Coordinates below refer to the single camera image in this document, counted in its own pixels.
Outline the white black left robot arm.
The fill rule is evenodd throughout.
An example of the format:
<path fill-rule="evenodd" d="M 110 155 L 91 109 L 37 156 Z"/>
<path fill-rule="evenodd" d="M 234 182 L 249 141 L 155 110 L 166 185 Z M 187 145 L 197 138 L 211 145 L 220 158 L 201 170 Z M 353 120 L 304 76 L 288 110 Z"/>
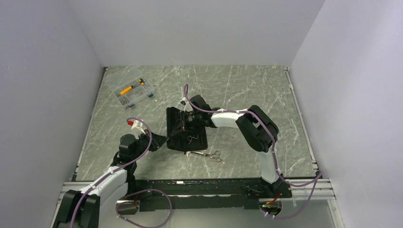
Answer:
<path fill-rule="evenodd" d="M 54 228 L 97 228 L 103 214 L 116 202 L 136 195 L 136 161 L 146 152 L 160 149 L 168 137 L 150 131 L 120 138 L 111 166 L 101 177 L 80 190 L 68 190 L 60 203 Z"/>

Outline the black zippered tool case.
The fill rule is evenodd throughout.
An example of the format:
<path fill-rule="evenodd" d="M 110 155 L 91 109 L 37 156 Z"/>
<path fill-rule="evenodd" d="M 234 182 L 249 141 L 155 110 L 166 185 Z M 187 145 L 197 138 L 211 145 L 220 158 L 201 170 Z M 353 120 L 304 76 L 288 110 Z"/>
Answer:
<path fill-rule="evenodd" d="M 171 150 L 191 152 L 206 150 L 208 148 L 207 135 L 205 127 L 189 127 L 185 132 L 180 130 L 179 112 L 181 110 L 175 107 L 166 109 L 167 121 L 167 147 Z M 188 144 L 187 137 L 189 135 L 199 135 L 199 139 Z"/>

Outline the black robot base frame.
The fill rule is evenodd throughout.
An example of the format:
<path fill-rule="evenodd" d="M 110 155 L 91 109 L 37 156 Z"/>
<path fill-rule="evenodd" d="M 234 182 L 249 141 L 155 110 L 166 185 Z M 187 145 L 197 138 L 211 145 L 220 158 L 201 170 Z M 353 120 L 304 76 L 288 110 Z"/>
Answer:
<path fill-rule="evenodd" d="M 160 209 L 258 209 L 267 201 L 292 197 L 290 187 L 261 178 L 137 180 L 130 196 L 118 201 L 118 212 L 133 215 Z"/>

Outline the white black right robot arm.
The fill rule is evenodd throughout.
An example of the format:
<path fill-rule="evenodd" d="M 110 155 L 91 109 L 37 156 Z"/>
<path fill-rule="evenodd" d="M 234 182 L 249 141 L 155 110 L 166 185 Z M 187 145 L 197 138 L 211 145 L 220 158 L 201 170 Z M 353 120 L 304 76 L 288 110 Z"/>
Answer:
<path fill-rule="evenodd" d="M 277 180 L 280 177 L 276 159 L 276 142 L 279 129 L 276 124 L 257 105 L 248 109 L 228 110 L 212 109 L 200 96 L 185 96 L 186 107 L 190 106 L 195 118 L 190 124 L 198 127 L 234 128 L 243 135 L 248 145 L 258 152 L 261 168 L 262 192 L 267 197 L 274 197 L 280 191 Z"/>

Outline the silver hair cutting scissors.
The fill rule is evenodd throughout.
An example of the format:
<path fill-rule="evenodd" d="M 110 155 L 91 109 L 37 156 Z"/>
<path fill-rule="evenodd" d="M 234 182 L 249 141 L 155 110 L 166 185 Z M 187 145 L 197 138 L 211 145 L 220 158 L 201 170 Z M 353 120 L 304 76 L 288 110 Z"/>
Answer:
<path fill-rule="evenodd" d="M 195 141 L 195 140 L 197 140 L 197 139 L 199 139 L 199 135 L 189 135 L 189 136 L 187 137 L 188 144 L 191 144 L 192 141 Z"/>

